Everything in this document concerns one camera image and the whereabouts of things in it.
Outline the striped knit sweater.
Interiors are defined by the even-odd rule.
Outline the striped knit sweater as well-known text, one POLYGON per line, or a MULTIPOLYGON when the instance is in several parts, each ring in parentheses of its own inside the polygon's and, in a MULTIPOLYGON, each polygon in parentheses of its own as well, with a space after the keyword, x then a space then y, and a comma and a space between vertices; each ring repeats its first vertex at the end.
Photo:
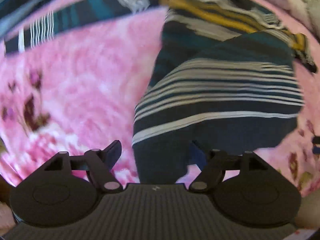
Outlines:
POLYGON ((141 183, 181 181, 191 142, 238 155, 277 148, 298 129, 306 99, 293 64, 314 76, 317 62, 305 35, 251 0, 81 0, 20 30, 5 41, 5 55, 159 7, 161 48, 133 111, 141 183))

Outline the pink rose bedspread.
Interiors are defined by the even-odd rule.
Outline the pink rose bedspread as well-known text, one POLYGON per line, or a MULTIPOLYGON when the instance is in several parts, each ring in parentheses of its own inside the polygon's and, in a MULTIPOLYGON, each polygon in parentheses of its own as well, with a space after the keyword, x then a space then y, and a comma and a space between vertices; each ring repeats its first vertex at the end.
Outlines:
MULTIPOLYGON (((57 0, 24 23, 77 1, 57 0)), ((251 1, 273 11, 293 33, 305 34, 319 64, 319 43, 304 25, 265 0, 251 1)), ((1 41, 1 175, 9 184, 18 185, 57 151, 80 155, 114 139, 124 150, 116 177, 123 185, 139 182, 131 149, 133 111, 161 48, 165 13, 159 7, 94 23, 18 55, 4 55, 1 41)), ((298 129, 277 148, 257 154, 306 196, 319 189, 319 157, 312 156, 311 143, 319 133, 319 74, 293 65, 306 99, 298 129)))

